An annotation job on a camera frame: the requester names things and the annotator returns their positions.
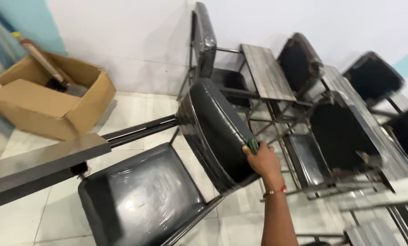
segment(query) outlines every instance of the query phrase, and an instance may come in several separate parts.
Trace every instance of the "green object in hand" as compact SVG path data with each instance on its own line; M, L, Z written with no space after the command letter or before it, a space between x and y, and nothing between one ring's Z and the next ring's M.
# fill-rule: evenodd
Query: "green object in hand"
M251 152L253 154L257 154L257 151L259 151L259 143L257 142L257 140L251 138L248 140L246 144L251 149Z

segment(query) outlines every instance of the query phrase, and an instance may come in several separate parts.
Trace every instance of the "cardboard box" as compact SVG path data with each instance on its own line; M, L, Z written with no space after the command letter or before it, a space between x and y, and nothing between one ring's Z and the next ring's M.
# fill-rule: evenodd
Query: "cardboard box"
M77 84L88 88L82 97L46 88L52 78L30 56L0 76L0 114L17 128L41 136L69 140L87 134L116 93L100 67L57 54L52 61Z

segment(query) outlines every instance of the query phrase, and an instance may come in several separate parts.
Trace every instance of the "tiled floor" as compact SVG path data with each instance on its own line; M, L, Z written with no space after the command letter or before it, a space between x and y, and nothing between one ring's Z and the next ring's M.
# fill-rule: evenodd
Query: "tiled floor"
M100 135L174 114L178 107L175 97L118 92L109 109L92 132ZM92 173L113 165L170 140L175 129L113 149L109 154L88 161ZM262 139L272 138L269 128ZM2 158L41 148L57 141L15 130ZM206 200L218 192L199 165L184 137L174 142L180 158ZM274 144L281 156L278 144ZM79 179L72 178L0 207L0 246L94 246L89 224L77 193ZM294 189L290 175L289 189ZM259 182L228 196L200 221L176 245L182 246L256 246L263 230L264 204ZM308 201L304 194L288 197L298 233L340 233L345 221L330 200Z

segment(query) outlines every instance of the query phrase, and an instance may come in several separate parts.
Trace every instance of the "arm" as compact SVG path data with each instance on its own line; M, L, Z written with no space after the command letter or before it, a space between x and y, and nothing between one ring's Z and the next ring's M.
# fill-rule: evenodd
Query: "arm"
M246 146L242 149L248 163L262 176L266 193L275 192L265 199L262 246L298 246L286 196L280 192L284 186L284 178L274 147L268 148L265 142L261 142L256 155Z

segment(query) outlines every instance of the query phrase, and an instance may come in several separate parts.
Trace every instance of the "hand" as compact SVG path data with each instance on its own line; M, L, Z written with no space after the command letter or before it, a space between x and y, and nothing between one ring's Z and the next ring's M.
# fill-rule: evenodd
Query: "hand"
M280 159L274 153L274 147L268 147L266 142L260 142L257 154L253 154L247 146L242 147L248 163L265 181L267 190L281 190L284 178L281 175Z

